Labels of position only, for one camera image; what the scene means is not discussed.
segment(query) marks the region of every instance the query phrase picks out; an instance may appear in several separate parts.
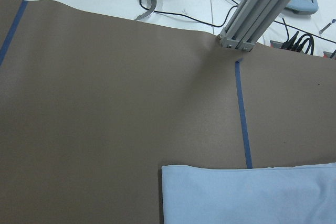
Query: light blue cloth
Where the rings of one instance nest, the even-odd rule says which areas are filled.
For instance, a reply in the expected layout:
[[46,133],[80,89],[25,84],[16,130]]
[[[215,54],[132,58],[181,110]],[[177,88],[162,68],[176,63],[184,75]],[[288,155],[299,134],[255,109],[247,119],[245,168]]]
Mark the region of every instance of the light blue cloth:
[[336,224],[336,163],[162,167],[165,224]]

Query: connector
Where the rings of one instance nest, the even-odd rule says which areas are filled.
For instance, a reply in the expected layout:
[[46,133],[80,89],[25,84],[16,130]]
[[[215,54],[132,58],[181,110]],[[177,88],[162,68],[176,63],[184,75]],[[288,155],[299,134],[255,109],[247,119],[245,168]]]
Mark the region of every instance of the connector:
[[294,45],[294,42],[295,42],[296,38],[298,37],[298,34],[299,34],[299,32],[297,31],[289,41],[286,41],[282,44],[281,48],[286,49],[286,50],[291,50],[293,45]]
[[298,46],[298,48],[297,48],[297,50],[296,50],[296,52],[301,52],[302,51],[302,49],[303,49],[303,47],[305,46],[305,44],[307,43],[307,41],[309,41],[310,40],[310,38],[307,38],[307,39],[305,39],[302,43],[301,43],[301,45],[300,46]]

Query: blue tape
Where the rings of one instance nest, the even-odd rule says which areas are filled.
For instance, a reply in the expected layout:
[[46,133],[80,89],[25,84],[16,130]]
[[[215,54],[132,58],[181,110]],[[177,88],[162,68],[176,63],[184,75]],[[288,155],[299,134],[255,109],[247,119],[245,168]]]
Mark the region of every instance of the blue tape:
[[23,13],[25,12],[27,4],[28,4],[28,1],[26,1],[26,0],[23,0],[21,2],[19,10],[17,11],[17,13],[15,15],[13,23],[12,23],[12,25],[11,25],[8,33],[7,33],[7,36],[5,38],[5,41],[1,46],[1,49],[0,49],[0,66],[1,66],[2,62],[4,61],[4,58],[6,56],[6,53],[7,53],[8,49],[9,49],[10,43],[12,42],[12,39],[14,37],[16,28],[17,28],[18,24],[20,23],[20,20],[23,16]]
[[237,85],[237,95],[238,95],[238,104],[239,104],[239,114],[240,114],[240,123],[241,123],[241,131],[243,133],[243,141],[244,141],[244,150],[245,150],[245,159],[246,159],[246,167],[248,169],[252,169],[252,157],[250,150],[250,142],[248,139],[248,131],[247,131],[247,123],[245,116],[245,108],[244,108],[244,99],[243,99],[243,90],[240,80],[240,62],[243,59],[239,59],[235,63],[235,72],[236,72],[236,85]]

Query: gray metal bar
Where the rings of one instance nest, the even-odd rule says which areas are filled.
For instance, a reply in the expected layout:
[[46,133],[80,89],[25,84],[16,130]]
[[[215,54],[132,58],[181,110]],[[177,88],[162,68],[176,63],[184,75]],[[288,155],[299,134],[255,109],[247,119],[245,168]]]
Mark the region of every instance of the gray metal bar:
[[220,33],[221,45],[250,51],[290,0],[242,0]]
[[268,18],[264,19],[264,22],[255,29],[254,33],[250,37],[250,41],[256,42],[270,26],[273,20],[279,15],[279,13],[285,8],[290,0],[278,0],[272,10],[268,14]]

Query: metal frame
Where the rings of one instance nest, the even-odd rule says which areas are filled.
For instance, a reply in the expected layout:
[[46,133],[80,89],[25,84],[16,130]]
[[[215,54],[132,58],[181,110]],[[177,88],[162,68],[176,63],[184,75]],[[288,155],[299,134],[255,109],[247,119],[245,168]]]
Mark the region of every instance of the metal frame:
[[242,0],[220,32],[223,47],[251,51],[290,0]]

